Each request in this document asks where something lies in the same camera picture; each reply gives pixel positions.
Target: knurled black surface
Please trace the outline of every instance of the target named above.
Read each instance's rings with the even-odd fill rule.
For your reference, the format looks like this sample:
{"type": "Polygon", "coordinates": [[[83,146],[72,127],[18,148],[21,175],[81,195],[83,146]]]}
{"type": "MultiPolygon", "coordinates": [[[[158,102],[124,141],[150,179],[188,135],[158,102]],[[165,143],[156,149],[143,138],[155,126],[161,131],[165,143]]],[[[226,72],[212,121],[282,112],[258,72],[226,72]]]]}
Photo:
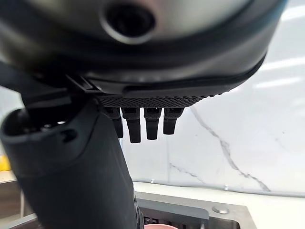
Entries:
{"type": "Polygon", "coordinates": [[[123,98],[101,97],[102,104],[106,107],[188,107],[199,102],[205,96],[192,97],[158,97],[158,98],[123,98]]]}

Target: white countertop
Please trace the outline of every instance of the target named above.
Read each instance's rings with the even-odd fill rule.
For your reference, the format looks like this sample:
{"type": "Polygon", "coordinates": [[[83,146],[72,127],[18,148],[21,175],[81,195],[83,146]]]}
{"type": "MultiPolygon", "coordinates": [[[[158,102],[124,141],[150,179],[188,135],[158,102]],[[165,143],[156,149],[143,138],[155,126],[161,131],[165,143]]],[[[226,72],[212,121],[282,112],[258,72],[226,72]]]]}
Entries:
{"type": "Polygon", "coordinates": [[[262,196],[139,182],[134,182],[134,189],[138,192],[247,206],[257,229],[304,228],[305,198],[262,196]]]}

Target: stainless steel sink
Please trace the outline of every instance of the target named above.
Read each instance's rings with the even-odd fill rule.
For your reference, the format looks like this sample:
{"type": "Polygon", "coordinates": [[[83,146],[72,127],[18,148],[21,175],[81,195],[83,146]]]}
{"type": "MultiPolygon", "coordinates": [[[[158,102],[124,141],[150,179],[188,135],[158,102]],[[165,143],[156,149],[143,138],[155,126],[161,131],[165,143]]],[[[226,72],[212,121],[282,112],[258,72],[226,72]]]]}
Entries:
{"type": "MultiPolygon", "coordinates": [[[[136,196],[145,224],[162,223],[178,229],[256,229],[245,206],[142,192],[136,196]]],[[[36,215],[30,213],[17,182],[0,183],[0,218],[20,218],[0,227],[41,229],[36,215]]]]}

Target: marble backsplash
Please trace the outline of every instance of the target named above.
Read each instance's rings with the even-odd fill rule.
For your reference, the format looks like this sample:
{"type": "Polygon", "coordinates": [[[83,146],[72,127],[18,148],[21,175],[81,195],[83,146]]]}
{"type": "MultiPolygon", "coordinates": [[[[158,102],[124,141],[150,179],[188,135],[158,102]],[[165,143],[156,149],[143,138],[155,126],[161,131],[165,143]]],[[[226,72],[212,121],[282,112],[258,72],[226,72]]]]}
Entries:
{"type": "MultiPolygon", "coordinates": [[[[305,194],[305,3],[291,0],[262,68],[221,96],[186,108],[175,135],[122,148],[135,181],[305,194]]],[[[0,116],[21,107],[0,88],[0,116]]]]}

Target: black plastic housing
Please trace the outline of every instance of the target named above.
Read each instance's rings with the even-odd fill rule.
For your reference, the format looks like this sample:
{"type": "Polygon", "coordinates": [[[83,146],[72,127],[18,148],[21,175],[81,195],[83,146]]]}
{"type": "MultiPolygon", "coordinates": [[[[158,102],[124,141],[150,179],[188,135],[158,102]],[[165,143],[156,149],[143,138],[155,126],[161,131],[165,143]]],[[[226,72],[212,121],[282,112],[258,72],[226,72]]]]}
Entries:
{"type": "Polygon", "coordinates": [[[142,229],[112,121],[88,102],[64,124],[26,133],[12,112],[0,139],[45,229],[142,229]]]}

